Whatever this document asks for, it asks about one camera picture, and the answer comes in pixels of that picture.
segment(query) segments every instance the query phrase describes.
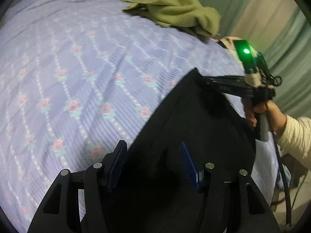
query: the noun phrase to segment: bed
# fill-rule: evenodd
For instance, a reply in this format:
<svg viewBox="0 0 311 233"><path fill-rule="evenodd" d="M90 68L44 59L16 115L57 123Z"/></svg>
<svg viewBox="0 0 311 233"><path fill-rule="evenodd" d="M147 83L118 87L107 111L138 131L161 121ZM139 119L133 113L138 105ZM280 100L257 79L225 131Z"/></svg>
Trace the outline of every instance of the bed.
<svg viewBox="0 0 311 233"><path fill-rule="evenodd" d="M85 170L139 131L185 74L242 75L214 41L122 12L120 0L22 0L0 29L0 206L20 233L57 174ZM227 95L244 116L241 100ZM256 141L271 202L277 160ZM80 194L80 215L85 213Z"/></svg>

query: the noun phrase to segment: cream sweater sleeve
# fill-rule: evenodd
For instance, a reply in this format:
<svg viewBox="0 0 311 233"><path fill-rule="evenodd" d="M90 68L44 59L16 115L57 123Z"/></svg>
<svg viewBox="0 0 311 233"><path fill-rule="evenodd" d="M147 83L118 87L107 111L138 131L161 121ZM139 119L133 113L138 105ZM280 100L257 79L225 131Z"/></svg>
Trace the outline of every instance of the cream sweater sleeve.
<svg viewBox="0 0 311 233"><path fill-rule="evenodd" d="M277 144L304 167L311 169L311 119L300 117L296 120L287 116L285 130Z"/></svg>

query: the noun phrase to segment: handle grip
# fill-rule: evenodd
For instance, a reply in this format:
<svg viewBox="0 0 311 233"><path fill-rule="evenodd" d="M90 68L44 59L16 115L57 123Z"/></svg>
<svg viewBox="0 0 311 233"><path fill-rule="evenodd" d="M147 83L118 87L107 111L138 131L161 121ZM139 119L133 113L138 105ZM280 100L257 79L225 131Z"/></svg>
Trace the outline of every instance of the handle grip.
<svg viewBox="0 0 311 233"><path fill-rule="evenodd" d="M255 113L255 118L257 119L257 125L254 128L255 139L267 142L269 140L269 123L265 113L259 114Z"/></svg>

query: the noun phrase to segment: person's hand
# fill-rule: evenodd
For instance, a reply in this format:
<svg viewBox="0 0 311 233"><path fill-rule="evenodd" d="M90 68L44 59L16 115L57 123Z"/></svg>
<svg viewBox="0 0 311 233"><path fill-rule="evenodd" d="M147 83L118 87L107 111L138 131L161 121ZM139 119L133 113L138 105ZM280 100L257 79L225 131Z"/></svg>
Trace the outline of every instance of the person's hand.
<svg viewBox="0 0 311 233"><path fill-rule="evenodd" d="M252 102L248 98L242 99L242 103L244 106L245 117L251 127L254 128L257 125L255 113L264 113L268 111L273 131L277 134L281 134L284 131L287 117L280 111L278 106L273 101L268 101L267 104L260 103L254 108L252 108Z"/></svg>

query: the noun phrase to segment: black pants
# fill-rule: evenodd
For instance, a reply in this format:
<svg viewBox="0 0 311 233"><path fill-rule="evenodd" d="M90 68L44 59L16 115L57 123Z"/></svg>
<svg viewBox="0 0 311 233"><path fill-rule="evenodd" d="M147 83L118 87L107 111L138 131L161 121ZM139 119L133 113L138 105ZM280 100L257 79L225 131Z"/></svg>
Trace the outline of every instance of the black pants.
<svg viewBox="0 0 311 233"><path fill-rule="evenodd" d="M193 232L203 195L188 188L179 145L193 158L223 169L224 181L249 173L255 139L224 95L186 75L154 112L130 147L118 186L107 200L116 233Z"/></svg>

